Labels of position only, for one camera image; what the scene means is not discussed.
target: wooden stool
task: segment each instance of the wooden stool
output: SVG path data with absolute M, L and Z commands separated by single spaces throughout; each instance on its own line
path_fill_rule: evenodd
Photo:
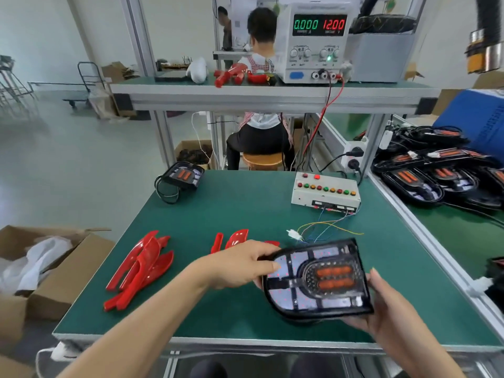
M 276 171 L 282 164 L 282 153 L 271 155 L 251 155 L 243 153 L 243 160 L 252 171 Z

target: white test box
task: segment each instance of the white test box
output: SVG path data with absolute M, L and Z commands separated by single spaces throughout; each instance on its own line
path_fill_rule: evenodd
M 359 188 L 355 180 L 297 172 L 291 203 L 328 211 L 355 212 L 360 206 Z

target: red wire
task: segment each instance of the red wire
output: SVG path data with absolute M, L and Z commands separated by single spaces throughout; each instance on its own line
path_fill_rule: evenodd
M 306 144 L 306 147 L 304 148 L 303 150 L 303 156 L 306 154 L 306 150 L 308 149 L 308 146 L 310 145 L 310 143 L 312 142 L 313 138 L 315 138 L 315 134 L 317 134 L 317 131 L 318 131 L 318 127 L 320 126 L 320 123 L 322 122 L 322 118 L 324 118 L 324 114 L 326 112 L 326 109 L 331 106 L 331 104 L 336 101 L 338 99 L 338 97 L 341 95 L 341 93 L 343 92 L 343 88 L 345 87 L 345 81 L 343 80 L 342 77 L 339 78 L 341 80 L 341 88 L 340 88 L 340 92 L 338 93 L 338 95 L 331 101 L 329 102 L 327 105 L 324 106 L 324 108 L 322 109 L 322 112 L 320 114 L 320 119 L 318 120 L 318 123 L 317 123 L 317 126 L 315 126 L 315 130 L 313 130 L 313 133 L 312 133 L 312 136 L 310 137 L 308 143 Z

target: hand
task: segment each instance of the hand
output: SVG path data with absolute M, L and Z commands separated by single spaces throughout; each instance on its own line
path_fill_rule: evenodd
M 197 259 L 191 267 L 197 276 L 204 277 L 211 288 L 238 287 L 278 270 L 280 268 L 278 263 L 267 260 L 258 261 L 258 258 L 268 256 L 279 249 L 272 244 L 247 240 Z
M 410 375 L 419 369 L 418 350 L 445 352 L 413 305 L 382 279 L 376 269 L 371 269 L 368 281 L 376 293 L 375 313 L 344 318 L 346 324 L 368 332 Z

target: black flexible pipe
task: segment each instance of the black flexible pipe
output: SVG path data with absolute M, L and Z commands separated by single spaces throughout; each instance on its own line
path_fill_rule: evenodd
M 364 0 L 362 7 L 360 8 L 359 17 L 370 15 L 377 2 L 378 0 Z
M 476 0 L 476 6 L 478 29 L 484 31 L 485 45 L 499 43 L 501 41 L 501 0 Z

